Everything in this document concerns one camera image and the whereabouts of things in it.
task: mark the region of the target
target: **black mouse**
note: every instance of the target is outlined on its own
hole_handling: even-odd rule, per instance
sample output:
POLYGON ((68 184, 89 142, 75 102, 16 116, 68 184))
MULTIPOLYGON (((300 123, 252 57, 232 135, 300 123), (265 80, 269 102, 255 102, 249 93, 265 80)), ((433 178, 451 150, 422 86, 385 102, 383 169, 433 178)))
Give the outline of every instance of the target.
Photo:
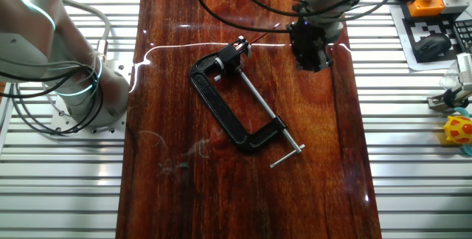
POLYGON ((433 34, 421 39, 413 45, 413 53, 417 62, 435 61, 439 54, 448 51, 452 46, 451 40, 446 35, 433 34))

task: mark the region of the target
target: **wooden tabletop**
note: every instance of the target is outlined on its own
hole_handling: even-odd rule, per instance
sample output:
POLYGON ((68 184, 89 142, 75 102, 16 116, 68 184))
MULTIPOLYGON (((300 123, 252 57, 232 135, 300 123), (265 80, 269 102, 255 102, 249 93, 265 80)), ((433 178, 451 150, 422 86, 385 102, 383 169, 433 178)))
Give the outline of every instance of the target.
MULTIPOLYGON (((249 0, 204 1, 246 26, 294 21, 249 0)), ((381 238, 346 30, 331 46, 332 69, 296 69, 286 34, 267 35, 245 59, 243 71, 306 145, 273 169, 292 151, 285 138, 239 152, 190 83, 198 59, 239 35, 259 33, 222 24, 197 0, 141 0, 117 238, 381 238)), ((248 131, 270 120, 241 79, 218 91, 248 131)))

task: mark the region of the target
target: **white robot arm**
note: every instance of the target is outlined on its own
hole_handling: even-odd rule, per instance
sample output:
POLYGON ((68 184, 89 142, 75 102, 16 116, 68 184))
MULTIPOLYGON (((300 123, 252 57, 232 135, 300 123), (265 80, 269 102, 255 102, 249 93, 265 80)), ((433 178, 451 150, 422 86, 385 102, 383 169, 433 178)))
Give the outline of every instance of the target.
MULTIPOLYGON (((0 81, 48 80, 73 73, 78 65, 86 66, 95 80, 87 79, 92 72, 77 72, 55 91, 78 122, 86 118, 94 97, 102 100, 100 112, 89 125, 110 125, 125 113, 129 88, 123 76, 104 64, 108 32, 97 53, 67 15, 63 0, 0 0, 0 81), (91 80, 100 82, 100 90, 95 90, 97 85, 91 80)), ((54 87, 62 80, 44 83, 54 87)))

